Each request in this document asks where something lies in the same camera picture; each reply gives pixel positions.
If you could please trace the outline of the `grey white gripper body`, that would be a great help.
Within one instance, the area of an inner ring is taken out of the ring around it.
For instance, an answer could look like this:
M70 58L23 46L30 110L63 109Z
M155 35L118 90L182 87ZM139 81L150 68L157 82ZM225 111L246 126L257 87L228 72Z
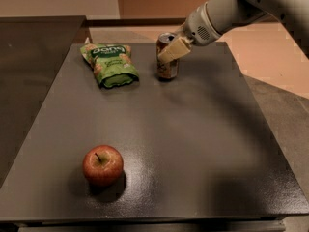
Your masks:
M187 17L184 23L184 33L196 46L209 45L221 37L221 34L211 23L206 3L199 6Z

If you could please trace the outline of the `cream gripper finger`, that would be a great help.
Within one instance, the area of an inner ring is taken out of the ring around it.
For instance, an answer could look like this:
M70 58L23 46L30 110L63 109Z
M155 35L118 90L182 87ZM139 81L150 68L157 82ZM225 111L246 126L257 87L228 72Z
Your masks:
M179 28L174 32L174 34L175 34L177 37L184 37L184 36L185 36L184 27L183 27L183 26L179 27Z
M176 37L157 56L162 64L170 63L184 57L191 52L191 40L184 37Z

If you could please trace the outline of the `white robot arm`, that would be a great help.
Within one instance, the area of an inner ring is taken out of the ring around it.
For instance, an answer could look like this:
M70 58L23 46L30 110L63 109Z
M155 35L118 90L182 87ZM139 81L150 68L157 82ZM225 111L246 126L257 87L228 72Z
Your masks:
M165 64L182 58L194 45L206 46L234 28L269 15L309 55L309 0L208 0L191 12L174 40L158 54L158 60Z

